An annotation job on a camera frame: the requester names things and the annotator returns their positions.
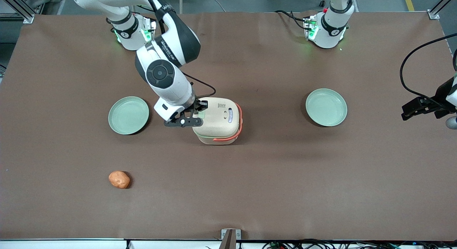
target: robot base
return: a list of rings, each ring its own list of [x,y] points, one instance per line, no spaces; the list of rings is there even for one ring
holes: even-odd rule
[[[208,145],[228,145],[241,133],[243,116],[238,104],[225,98],[204,97],[208,108],[194,117],[203,120],[199,127],[192,127],[199,140]]]
[[[330,36],[328,31],[322,27],[322,16],[323,12],[320,12],[317,15],[310,17],[309,28],[311,28],[311,30],[305,30],[305,37],[307,40],[315,43],[318,47],[323,49],[331,49],[332,47],[335,47],[341,39],[343,39],[343,34],[346,31],[346,28],[344,28],[344,30],[341,31],[338,36]]]

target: metal frame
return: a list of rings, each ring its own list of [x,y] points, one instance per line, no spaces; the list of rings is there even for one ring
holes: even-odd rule
[[[439,0],[432,9],[428,9],[427,13],[431,20],[439,19],[439,11],[443,9],[451,0]]]
[[[40,14],[44,8],[43,5],[39,5],[35,9],[31,8],[24,0],[4,0],[16,14],[0,14],[0,20],[24,20],[24,23],[33,23],[35,14]]]

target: floor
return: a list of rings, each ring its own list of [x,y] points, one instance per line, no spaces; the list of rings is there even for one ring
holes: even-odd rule
[[[167,0],[175,9],[179,9],[179,0]],[[321,0],[217,0],[225,11],[244,12],[273,12],[287,10],[301,12],[305,10],[321,10],[318,4]],[[411,0],[413,10],[421,11],[431,8],[438,0]],[[405,0],[357,0],[360,12],[408,11]],[[5,9],[5,3],[0,0],[0,11]],[[194,14],[200,12],[223,11],[216,0],[183,0],[183,13]],[[80,8],[73,0],[54,0],[47,4],[45,13],[62,15],[98,15],[94,11]],[[440,23],[446,35],[457,32],[457,0],[453,0],[440,12]],[[0,21],[0,64],[7,66],[19,37],[21,22]],[[452,51],[457,49],[457,37],[449,40]]]

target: potato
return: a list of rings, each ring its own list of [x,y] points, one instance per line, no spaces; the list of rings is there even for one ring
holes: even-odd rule
[[[117,188],[127,188],[130,183],[130,178],[124,171],[113,171],[109,175],[108,179],[111,184]]]

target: label on lunch box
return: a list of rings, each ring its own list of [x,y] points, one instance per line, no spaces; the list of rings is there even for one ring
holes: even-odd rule
[[[233,120],[233,110],[232,110],[232,108],[228,109],[228,115],[229,115],[228,116],[228,122],[232,123],[232,120]]]

